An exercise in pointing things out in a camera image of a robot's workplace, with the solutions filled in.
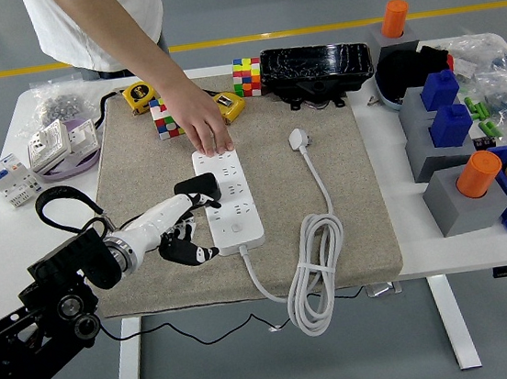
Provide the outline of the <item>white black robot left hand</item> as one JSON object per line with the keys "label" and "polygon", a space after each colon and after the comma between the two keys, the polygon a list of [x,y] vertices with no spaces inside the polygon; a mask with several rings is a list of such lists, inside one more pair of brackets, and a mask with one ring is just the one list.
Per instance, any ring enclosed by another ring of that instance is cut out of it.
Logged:
{"label": "white black robot left hand", "polygon": [[167,261],[199,266],[220,254],[215,247],[202,248],[192,242],[195,220],[192,210],[220,207],[209,195],[178,194],[135,218],[124,229],[115,230],[104,241],[124,275],[136,272],[147,251],[157,250]]}

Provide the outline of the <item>person's hand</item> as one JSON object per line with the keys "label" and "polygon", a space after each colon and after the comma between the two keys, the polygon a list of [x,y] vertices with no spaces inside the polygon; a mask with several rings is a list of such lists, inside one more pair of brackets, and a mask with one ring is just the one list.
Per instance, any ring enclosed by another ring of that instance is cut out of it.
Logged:
{"label": "person's hand", "polygon": [[233,141],[218,105],[197,85],[183,78],[161,89],[160,94],[195,150],[205,156],[233,150]]}

